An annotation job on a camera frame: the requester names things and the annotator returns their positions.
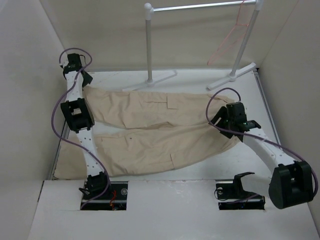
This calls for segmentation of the beige trousers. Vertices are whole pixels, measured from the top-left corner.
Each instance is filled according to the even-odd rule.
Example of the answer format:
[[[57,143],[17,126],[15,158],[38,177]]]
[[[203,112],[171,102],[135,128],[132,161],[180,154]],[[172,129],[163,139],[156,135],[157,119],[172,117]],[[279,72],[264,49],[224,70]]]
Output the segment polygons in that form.
[[[207,121],[232,102],[227,96],[92,87],[84,89],[84,96],[97,122],[119,128],[94,136],[97,158],[111,177],[181,169],[238,143]]]

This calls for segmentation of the pink wire hanger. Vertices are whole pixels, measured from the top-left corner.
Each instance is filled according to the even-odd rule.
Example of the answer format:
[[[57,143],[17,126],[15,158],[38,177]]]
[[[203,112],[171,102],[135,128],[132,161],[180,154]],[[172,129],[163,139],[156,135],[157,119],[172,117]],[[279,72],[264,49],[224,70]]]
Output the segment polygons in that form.
[[[208,66],[212,66],[217,60],[222,58],[245,36],[250,23],[248,20],[245,20],[245,17],[242,17],[242,8],[244,7],[244,5],[245,1],[243,0],[239,6],[234,26],[223,39],[216,51],[208,59]]]

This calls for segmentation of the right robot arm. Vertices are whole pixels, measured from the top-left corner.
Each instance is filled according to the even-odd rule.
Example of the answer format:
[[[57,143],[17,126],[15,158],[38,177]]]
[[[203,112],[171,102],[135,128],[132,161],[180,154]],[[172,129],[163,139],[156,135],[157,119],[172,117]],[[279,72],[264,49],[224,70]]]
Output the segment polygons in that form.
[[[237,200],[268,196],[278,209],[311,202],[318,191],[317,178],[311,166],[297,161],[279,144],[269,140],[260,124],[248,120],[241,102],[222,106],[208,123],[225,137],[238,138],[263,161],[271,178],[244,172],[234,176],[232,192]]]

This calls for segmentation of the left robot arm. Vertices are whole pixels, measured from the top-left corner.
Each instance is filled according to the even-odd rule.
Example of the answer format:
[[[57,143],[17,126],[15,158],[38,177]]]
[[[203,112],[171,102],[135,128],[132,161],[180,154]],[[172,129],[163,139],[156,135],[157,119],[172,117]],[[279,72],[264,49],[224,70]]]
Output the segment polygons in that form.
[[[60,65],[63,76],[67,82],[65,101],[60,104],[60,109],[71,131],[76,133],[86,165],[87,179],[83,193],[85,201],[97,198],[108,199],[112,195],[112,186],[106,168],[98,159],[98,152],[93,136],[95,120],[90,107],[83,96],[83,88],[90,84],[93,78],[85,71],[81,55],[70,53],[67,60]]]

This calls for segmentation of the white clothes rack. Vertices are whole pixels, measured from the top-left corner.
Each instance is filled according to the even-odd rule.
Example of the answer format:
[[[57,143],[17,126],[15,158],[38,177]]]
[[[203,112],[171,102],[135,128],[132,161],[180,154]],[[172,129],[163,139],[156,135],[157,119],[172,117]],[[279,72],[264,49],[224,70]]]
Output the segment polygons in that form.
[[[146,55],[141,79],[135,79],[124,91],[156,87],[178,75],[178,69],[222,69],[213,78],[208,90],[234,82],[253,71],[254,60],[244,53],[258,15],[261,0],[245,0],[241,16],[249,22],[244,37],[213,65],[207,61],[233,28],[242,0],[165,0],[147,2],[143,6],[143,20],[135,29],[140,34],[138,46]]]

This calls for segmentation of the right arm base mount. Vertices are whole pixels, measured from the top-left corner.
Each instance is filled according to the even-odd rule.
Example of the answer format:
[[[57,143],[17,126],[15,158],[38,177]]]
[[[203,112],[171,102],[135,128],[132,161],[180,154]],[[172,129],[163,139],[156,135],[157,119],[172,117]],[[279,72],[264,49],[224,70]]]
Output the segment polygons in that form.
[[[217,180],[214,196],[218,200],[220,211],[264,210],[264,196],[243,189],[242,178],[253,175],[253,172],[237,174],[233,179]]]

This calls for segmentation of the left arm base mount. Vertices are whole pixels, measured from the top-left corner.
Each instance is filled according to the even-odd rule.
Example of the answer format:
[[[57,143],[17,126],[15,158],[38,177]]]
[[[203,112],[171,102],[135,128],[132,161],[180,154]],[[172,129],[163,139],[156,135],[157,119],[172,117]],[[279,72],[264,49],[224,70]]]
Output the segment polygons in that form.
[[[90,199],[98,195],[98,193],[85,194],[84,189],[80,188],[79,190],[82,192],[80,210],[125,211],[127,209],[128,187],[128,181],[112,181],[108,190],[93,200]]]

